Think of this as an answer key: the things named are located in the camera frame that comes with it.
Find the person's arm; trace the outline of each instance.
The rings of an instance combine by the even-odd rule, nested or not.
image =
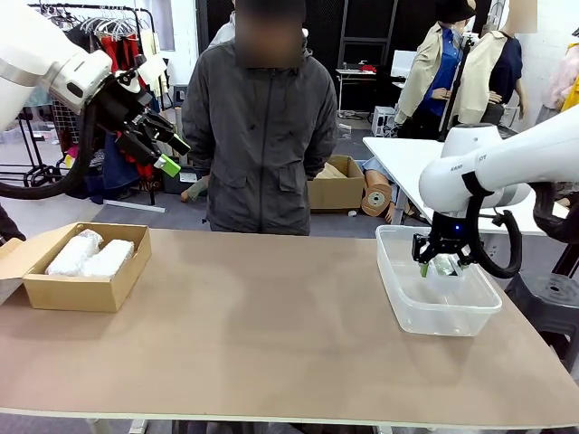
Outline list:
[[[199,176],[207,176],[214,160],[215,138],[209,119],[209,89],[202,55],[193,71],[183,103],[183,134],[191,147],[189,155]]]
[[[322,171],[337,144],[336,90],[329,76],[327,81],[326,97],[304,157],[304,168],[308,179],[314,179]]]

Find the dark pants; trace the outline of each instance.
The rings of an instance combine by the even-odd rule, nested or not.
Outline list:
[[[482,115],[480,123],[498,125],[505,114],[505,106],[502,104],[488,104],[487,111]]]
[[[0,205],[0,235],[4,238],[4,240],[0,242],[0,245],[10,241],[12,238],[26,241],[26,237],[18,231],[16,223],[8,216],[8,213],[2,205]]]
[[[420,140],[437,140],[442,118],[430,110],[418,108],[411,118],[398,130],[399,138],[416,138]]]

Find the pink clothing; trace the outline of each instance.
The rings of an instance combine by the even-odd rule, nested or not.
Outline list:
[[[572,46],[559,63],[558,71],[551,78],[549,90],[543,97],[543,103],[549,109],[560,110],[571,93],[579,76],[579,44]]]

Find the blue shirt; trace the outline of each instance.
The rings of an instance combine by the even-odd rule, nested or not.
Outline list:
[[[441,67],[436,73],[436,77],[432,81],[431,87],[428,88],[426,95],[421,103],[421,109],[426,109],[434,113],[436,116],[442,117],[444,108],[446,107],[446,100],[432,99],[432,91],[439,88],[450,90],[452,81],[454,80],[454,73],[459,66],[462,53],[460,49],[454,46],[454,35],[451,29],[442,28],[442,59]]]

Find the table leg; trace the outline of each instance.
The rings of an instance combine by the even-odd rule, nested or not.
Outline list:
[[[393,225],[401,225],[402,218],[408,206],[408,196],[403,192],[402,188],[398,189],[398,197],[396,198],[396,205],[394,206],[394,217],[392,219]]]
[[[340,82],[340,96],[338,97],[337,100],[337,114],[339,115],[340,113],[342,113],[342,90],[343,90],[343,79],[342,79],[342,75],[338,74],[337,75],[337,80]]]
[[[128,434],[145,434],[145,431],[147,431],[147,425],[148,420],[133,419]]]
[[[110,434],[110,426],[105,419],[87,419],[90,434]]]

